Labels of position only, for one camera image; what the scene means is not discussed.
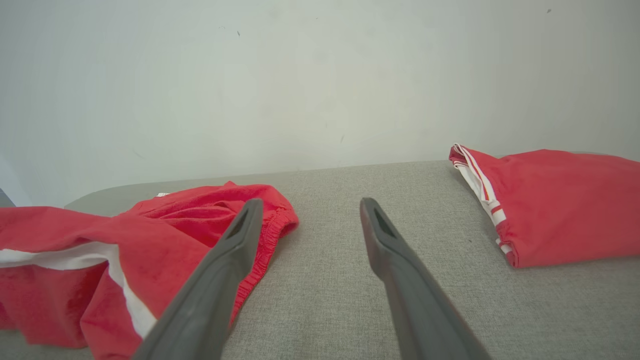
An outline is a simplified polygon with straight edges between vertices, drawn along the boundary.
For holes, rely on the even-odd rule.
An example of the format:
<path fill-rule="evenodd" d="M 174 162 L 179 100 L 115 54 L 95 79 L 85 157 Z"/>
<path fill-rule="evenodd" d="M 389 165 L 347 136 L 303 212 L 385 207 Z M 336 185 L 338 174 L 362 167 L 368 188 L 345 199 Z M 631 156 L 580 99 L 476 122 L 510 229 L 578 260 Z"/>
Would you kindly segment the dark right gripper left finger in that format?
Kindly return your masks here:
<path fill-rule="evenodd" d="M 219 360 L 240 283 L 253 269 L 263 201 L 245 203 L 133 355 L 135 360 Z"/>

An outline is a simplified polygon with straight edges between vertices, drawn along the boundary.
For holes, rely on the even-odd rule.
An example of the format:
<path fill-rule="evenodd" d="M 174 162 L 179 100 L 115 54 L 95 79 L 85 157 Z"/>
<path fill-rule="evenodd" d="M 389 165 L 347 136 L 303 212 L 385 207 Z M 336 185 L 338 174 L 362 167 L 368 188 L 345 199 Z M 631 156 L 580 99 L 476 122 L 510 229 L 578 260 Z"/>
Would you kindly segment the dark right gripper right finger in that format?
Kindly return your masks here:
<path fill-rule="evenodd" d="M 489 360 L 474 335 L 419 256 L 381 205 L 359 203 L 369 264 L 383 282 L 403 360 Z"/>

